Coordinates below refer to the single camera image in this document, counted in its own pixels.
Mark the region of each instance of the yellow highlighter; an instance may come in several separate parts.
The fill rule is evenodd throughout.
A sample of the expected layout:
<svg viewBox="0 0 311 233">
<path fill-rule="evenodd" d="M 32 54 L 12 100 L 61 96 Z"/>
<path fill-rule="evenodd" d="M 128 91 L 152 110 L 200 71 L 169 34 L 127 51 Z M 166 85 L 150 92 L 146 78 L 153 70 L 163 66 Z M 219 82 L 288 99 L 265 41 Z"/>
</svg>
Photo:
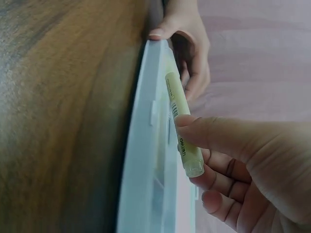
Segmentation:
<svg viewBox="0 0 311 233">
<path fill-rule="evenodd" d="M 185 93 L 180 81 L 180 76 L 177 70 L 175 60 L 172 56 L 167 56 L 166 67 L 166 86 L 170 98 L 171 111 L 173 118 L 178 115 L 190 115 L 190 110 L 187 104 Z M 201 149 L 186 142 L 180 135 L 177 134 L 179 152 L 186 175 L 190 178 L 201 176 L 204 173 L 204 160 Z"/>
</svg>

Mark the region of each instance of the pink background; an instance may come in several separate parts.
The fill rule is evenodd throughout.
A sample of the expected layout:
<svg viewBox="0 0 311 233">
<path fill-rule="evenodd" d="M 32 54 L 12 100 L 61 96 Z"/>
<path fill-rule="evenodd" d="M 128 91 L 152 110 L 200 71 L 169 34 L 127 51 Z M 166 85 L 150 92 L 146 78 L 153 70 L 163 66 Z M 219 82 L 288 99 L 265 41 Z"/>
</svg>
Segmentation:
<svg viewBox="0 0 311 233">
<path fill-rule="evenodd" d="M 311 1 L 199 0 L 211 42 L 211 84 L 197 116 L 311 119 Z M 233 232 L 199 200 L 197 233 Z"/>
</svg>

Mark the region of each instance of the finger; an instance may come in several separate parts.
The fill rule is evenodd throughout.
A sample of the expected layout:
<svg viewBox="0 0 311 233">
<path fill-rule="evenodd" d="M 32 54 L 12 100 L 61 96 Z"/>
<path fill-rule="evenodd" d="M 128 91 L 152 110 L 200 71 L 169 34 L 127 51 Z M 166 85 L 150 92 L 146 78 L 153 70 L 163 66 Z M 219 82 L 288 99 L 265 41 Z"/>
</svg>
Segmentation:
<svg viewBox="0 0 311 233">
<path fill-rule="evenodd" d="M 205 72 L 204 77 L 205 78 L 203 79 L 203 82 L 200 86 L 200 89 L 196 92 L 196 95 L 194 96 L 193 99 L 200 97 L 206 91 L 208 85 L 210 84 L 210 72 L 209 72 L 208 64 L 207 64 L 207 68 L 206 68 L 206 72 Z"/>
<path fill-rule="evenodd" d="M 190 181 L 201 189 L 215 190 L 223 195 L 230 197 L 238 202 L 243 202 L 249 184 L 235 181 L 219 172 L 214 171 L 204 164 L 204 174 Z"/>
<path fill-rule="evenodd" d="M 217 217 L 235 231 L 237 230 L 238 217 L 242 209 L 240 203 L 217 191 L 203 193 L 202 202 L 209 214 Z"/>
<path fill-rule="evenodd" d="M 191 61 L 190 79 L 185 87 L 185 95 L 187 100 L 192 100 L 201 93 L 202 85 L 205 85 L 208 79 L 205 68 L 207 66 L 207 53 L 198 51 Z"/>
<path fill-rule="evenodd" d="M 188 82 L 189 80 L 189 72 L 188 72 L 188 68 L 187 68 L 187 63 L 185 61 L 182 62 L 182 74 L 180 76 L 180 79 L 181 79 L 181 84 L 183 86 L 186 85 L 186 83 Z"/>
<path fill-rule="evenodd" d="M 251 183 L 252 178 L 241 161 L 214 150 L 210 152 L 208 149 L 202 149 L 202 155 L 205 164 L 214 171 L 241 182 Z"/>
<path fill-rule="evenodd" d="M 149 33 L 151 40 L 169 39 L 180 27 L 180 21 L 175 16 L 166 16 L 162 22 Z"/>
<path fill-rule="evenodd" d="M 221 117 L 196 119 L 193 116 L 179 116 L 175 124 L 177 132 L 186 141 L 201 148 L 229 154 L 245 164 L 280 134 L 272 123 Z"/>
</svg>

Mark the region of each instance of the wooden surface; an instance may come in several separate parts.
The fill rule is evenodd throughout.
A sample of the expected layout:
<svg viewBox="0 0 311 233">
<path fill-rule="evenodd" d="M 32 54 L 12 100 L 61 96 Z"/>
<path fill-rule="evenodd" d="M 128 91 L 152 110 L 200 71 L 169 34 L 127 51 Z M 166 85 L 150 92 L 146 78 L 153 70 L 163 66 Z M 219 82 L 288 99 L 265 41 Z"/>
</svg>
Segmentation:
<svg viewBox="0 0 311 233">
<path fill-rule="evenodd" d="M 0 232 L 113 232 L 147 0 L 0 0 Z"/>
</svg>

